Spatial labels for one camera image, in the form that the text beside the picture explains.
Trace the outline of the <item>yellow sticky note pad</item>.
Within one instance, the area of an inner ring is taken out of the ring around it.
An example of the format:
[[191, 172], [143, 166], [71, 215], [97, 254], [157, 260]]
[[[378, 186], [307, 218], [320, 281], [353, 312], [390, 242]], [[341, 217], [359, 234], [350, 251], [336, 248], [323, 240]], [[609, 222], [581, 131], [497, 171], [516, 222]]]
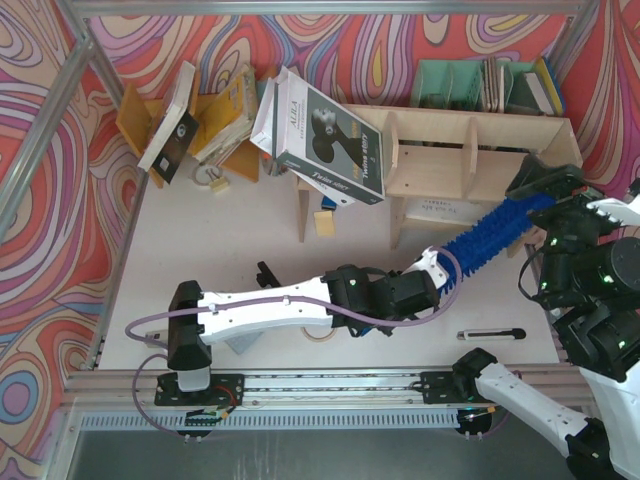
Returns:
[[336, 234], [333, 212], [330, 210], [314, 213], [315, 230], [318, 237], [334, 237]]

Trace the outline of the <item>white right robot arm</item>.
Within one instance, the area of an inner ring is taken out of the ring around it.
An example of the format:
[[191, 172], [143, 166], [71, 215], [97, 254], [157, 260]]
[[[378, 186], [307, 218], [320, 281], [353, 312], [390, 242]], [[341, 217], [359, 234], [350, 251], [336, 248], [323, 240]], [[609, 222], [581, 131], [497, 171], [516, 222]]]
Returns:
[[521, 373], [476, 348], [413, 384], [425, 404], [457, 407], [467, 435], [485, 436], [481, 408], [499, 406], [543, 436], [577, 479], [639, 475], [639, 187], [607, 197], [575, 165], [523, 159], [504, 202], [448, 244], [452, 293], [462, 278], [527, 228], [545, 233], [532, 258], [538, 286], [526, 298], [546, 313], [564, 365]]

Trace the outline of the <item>large Twins story book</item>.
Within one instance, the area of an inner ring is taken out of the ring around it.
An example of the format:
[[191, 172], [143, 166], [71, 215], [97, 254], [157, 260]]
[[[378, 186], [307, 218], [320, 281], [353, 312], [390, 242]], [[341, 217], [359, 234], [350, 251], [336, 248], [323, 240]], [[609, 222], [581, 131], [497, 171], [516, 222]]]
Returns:
[[380, 130], [285, 67], [267, 80], [250, 141], [338, 204], [385, 198]]

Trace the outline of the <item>pen cup with pens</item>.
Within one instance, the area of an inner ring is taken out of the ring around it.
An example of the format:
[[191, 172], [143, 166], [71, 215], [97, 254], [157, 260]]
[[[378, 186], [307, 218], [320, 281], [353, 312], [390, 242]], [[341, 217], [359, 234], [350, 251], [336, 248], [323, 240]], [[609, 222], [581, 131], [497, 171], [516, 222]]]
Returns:
[[260, 162], [266, 175], [271, 177], [279, 177], [288, 172], [286, 166], [279, 165], [278, 162], [265, 152], [260, 153]]

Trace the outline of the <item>pink eraser figure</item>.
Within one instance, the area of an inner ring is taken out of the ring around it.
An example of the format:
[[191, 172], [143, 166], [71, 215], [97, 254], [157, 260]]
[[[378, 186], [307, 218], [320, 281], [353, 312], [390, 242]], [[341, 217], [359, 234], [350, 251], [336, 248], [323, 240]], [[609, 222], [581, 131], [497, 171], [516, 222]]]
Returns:
[[524, 240], [527, 245], [532, 245], [535, 249], [539, 249], [544, 245], [546, 231], [540, 227], [533, 226], [525, 235]]

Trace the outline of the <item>gold binder clip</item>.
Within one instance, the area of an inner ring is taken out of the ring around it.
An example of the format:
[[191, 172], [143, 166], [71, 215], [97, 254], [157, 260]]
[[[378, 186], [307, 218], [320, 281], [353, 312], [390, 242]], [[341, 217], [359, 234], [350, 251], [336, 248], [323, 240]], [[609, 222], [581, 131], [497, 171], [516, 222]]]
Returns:
[[219, 193], [229, 187], [229, 181], [224, 176], [211, 173], [210, 179], [209, 187], [214, 193]]

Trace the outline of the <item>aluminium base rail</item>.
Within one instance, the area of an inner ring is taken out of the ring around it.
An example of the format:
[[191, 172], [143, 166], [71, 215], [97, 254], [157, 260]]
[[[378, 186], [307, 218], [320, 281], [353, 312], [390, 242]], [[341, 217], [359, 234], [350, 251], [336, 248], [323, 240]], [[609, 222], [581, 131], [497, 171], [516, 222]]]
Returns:
[[[516, 365], [522, 380], [553, 400], [576, 408], [595, 405], [586, 381], [566, 364]], [[413, 408], [422, 395], [410, 388], [418, 369], [284, 369], [244, 370], [243, 406], [246, 409]], [[71, 375], [61, 403], [85, 407], [132, 404], [132, 370], [97, 370]]]

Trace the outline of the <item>blue and yellow book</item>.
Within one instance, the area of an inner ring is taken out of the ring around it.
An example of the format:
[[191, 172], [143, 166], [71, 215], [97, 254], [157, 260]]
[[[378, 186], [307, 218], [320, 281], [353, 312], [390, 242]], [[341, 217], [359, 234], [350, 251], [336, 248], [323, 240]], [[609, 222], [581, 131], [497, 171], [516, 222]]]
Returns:
[[531, 63], [527, 73], [533, 73], [537, 76], [541, 86], [544, 88], [551, 106], [556, 116], [563, 116], [566, 113], [566, 101], [560, 89], [560, 84], [556, 79], [554, 70], [550, 61], [539, 56]]

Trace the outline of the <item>yellow wooden book rack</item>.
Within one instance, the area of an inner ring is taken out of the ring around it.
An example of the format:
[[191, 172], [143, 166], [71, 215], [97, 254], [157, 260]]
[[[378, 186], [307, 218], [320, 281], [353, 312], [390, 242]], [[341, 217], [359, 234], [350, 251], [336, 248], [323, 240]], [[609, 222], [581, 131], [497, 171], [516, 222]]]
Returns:
[[[218, 97], [215, 93], [200, 94], [200, 82], [201, 72], [196, 69], [187, 108], [187, 113], [199, 123], [196, 136], [187, 150], [192, 156], [205, 146], [207, 128], [213, 121], [212, 105], [216, 103]], [[159, 114], [164, 112], [163, 103], [163, 99], [144, 100], [133, 83], [125, 87], [116, 125], [139, 159], [142, 158], [155, 132], [155, 121], [159, 120]], [[248, 138], [243, 138], [234, 145], [233, 150], [226, 156], [220, 157], [219, 161], [215, 161], [213, 165], [253, 183], [259, 180], [259, 151]]]

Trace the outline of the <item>blue microfiber duster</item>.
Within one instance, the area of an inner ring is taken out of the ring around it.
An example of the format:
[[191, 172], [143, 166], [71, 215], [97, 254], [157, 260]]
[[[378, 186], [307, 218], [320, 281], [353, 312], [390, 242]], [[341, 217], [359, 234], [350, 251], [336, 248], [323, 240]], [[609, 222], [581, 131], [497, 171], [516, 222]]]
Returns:
[[505, 199], [471, 230], [458, 235], [437, 250], [438, 261], [449, 274], [446, 285], [437, 289], [440, 295], [438, 311], [429, 308], [411, 318], [396, 322], [385, 322], [371, 317], [366, 321], [355, 320], [349, 327], [351, 335], [360, 337], [372, 328], [377, 328], [389, 336], [396, 327], [421, 325], [444, 314], [455, 302], [464, 278], [471, 276], [528, 231], [532, 227], [528, 218], [530, 213], [554, 204], [555, 201], [544, 194], [518, 201]]

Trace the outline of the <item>teal desk file organizer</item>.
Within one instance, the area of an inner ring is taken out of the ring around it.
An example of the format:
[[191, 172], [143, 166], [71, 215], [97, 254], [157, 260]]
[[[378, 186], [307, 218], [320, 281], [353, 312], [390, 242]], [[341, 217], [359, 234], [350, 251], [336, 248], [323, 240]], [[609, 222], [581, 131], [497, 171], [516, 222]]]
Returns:
[[412, 107], [556, 116], [532, 62], [421, 60], [409, 105]]

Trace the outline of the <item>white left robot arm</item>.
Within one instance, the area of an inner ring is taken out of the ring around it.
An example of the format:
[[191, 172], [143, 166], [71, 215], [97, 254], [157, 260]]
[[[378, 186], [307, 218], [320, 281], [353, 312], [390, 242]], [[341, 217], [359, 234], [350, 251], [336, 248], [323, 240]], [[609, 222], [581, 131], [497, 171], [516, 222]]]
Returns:
[[186, 281], [169, 306], [167, 366], [179, 392], [201, 393], [211, 385], [215, 343], [282, 327], [345, 328], [355, 338], [376, 328], [390, 335], [420, 312], [439, 312], [446, 281], [438, 265], [417, 264], [402, 273], [344, 265], [298, 284], [242, 293], [205, 293]]

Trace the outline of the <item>white spiral notebook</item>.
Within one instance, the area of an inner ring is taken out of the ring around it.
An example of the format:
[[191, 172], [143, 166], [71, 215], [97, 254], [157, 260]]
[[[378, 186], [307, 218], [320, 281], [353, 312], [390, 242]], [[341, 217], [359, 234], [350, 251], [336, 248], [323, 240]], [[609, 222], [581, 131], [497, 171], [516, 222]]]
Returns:
[[473, 226], [490, 213], [497, 203], [442, 199], [410, 199], [405, 219], [447, 225]]

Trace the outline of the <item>white and black paperback book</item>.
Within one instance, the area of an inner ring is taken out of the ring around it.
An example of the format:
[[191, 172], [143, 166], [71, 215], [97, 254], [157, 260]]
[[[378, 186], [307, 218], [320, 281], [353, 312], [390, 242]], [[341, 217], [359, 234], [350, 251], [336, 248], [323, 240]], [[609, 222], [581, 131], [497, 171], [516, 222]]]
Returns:
[[199, 123], [190, 113], [196, 68], [183, 61], [160, 108], [152, 116], [148, 142], [138, 166], [170, 184], [195, 137]]

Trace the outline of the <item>small blue sharpener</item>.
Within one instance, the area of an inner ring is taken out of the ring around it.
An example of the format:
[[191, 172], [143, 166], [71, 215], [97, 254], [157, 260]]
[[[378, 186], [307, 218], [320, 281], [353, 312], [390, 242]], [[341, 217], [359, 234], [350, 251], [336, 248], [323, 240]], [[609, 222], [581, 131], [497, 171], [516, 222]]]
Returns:
[[337, 204], [331, 200], [329, 197], [324, 196], [321, 201], [321, 209], [335, 211], [337, 208]]

